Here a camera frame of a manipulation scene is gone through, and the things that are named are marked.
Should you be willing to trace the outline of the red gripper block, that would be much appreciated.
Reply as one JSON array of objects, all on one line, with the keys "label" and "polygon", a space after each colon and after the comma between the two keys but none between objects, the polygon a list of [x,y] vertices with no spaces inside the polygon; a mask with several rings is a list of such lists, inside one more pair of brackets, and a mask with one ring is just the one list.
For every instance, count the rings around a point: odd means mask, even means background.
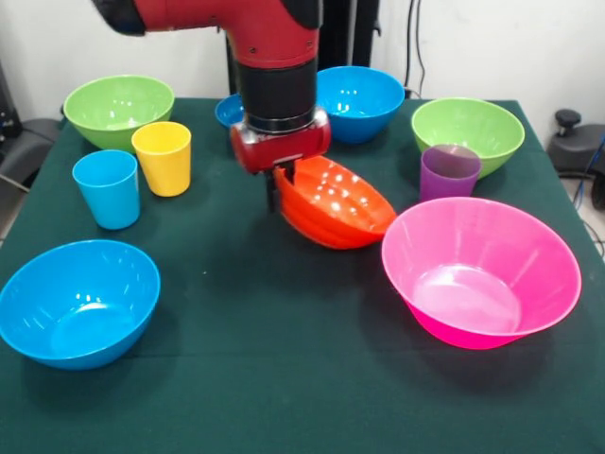
[{"label": "red gripper block", "polygon": [[316,108],[313,121],[298,131],[264,134],[239,122],[231,126],[230,137],[240,165],[251,174],[266,171],[268,211],[279,213],[282,202],[278,178],[284,170],[285,178],[294,184],[296,160],[324,154],[331,143],[331,126],[327,112]]}]

